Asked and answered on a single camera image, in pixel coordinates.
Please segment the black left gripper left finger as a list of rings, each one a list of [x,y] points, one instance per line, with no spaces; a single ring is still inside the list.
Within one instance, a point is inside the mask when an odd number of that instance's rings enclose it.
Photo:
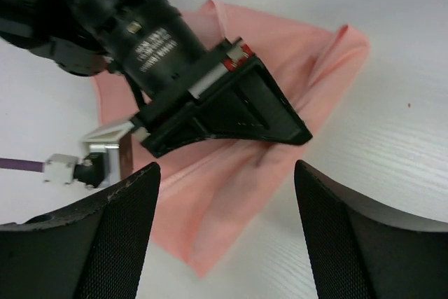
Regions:
[[[1,297],[135,298],[160,181],[153,162],[65,207],[1,225]]]

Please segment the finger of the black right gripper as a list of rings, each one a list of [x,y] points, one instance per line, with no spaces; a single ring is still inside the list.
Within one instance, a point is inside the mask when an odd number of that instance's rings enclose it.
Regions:
[[[179,80],[157,96],[140,119],[141,145],[154,157],[207,139],[242,139],[302,146],[312,139],[305,122],[259,59],[235,70],[223,64],[210,85]]]

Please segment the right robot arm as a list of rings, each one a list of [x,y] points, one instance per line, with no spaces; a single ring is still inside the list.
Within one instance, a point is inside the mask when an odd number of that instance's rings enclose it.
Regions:
[[[242,39],[205,47],[168,0],[1,0],[1,37],[75,76],[122,74],[131,131],[157,158],[206,139],[312,137]]]

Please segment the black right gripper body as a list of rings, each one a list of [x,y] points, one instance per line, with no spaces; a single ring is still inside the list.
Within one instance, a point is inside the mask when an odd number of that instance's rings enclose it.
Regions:
[[[238,67],[229,57],[232,43],[207,50],[167,0],[99,0],[94,37],[112,57],[108,70],[121,72],[131,87],[139,109],[130,118],[134,129],[146,130],[141,111],[177,81],[210,85],[219,64]]]

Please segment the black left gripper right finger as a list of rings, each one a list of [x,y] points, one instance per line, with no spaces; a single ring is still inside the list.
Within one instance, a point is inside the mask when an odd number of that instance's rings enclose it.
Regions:
[[[303,160],[294,182],[319,298],[447,297],[447,223],[378,202]]]

